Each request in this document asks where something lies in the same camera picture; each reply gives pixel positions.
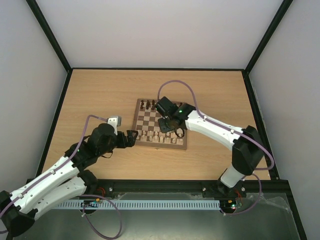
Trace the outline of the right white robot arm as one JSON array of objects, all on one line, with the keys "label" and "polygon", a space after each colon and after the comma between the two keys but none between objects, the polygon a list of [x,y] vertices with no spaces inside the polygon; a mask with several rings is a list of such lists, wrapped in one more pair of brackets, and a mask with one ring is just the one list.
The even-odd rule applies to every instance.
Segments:
[{"label": "right white robot arm", "polygon": [[219,177],[218,191],[229,196],[236,184],[250,176],[264,156],[256,144],[261,144],[258,131],[252,127],[235,127],[205,115],[188,103],[181,106],[162,97],[155,104],[161,115],[158,120],[160,131],[167,133],[181,129],[193,131],[209,137],[231,151],[231,165]]}]

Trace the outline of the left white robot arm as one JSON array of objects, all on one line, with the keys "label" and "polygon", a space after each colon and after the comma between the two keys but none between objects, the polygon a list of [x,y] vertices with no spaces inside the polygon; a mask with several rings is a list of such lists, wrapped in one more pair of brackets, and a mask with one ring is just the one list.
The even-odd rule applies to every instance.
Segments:
[{"label": "left white robot arm", "polygon": [[98,158],[116,148],[133,147],[138,131],[118,131],[116,123],[101,123],[88,136],[82,134],[47,171],[12,192],[0,193],[0,219],[9,237],[29,230],[44,213],[81,195],[91,195],[98,179],[88,170]]}]

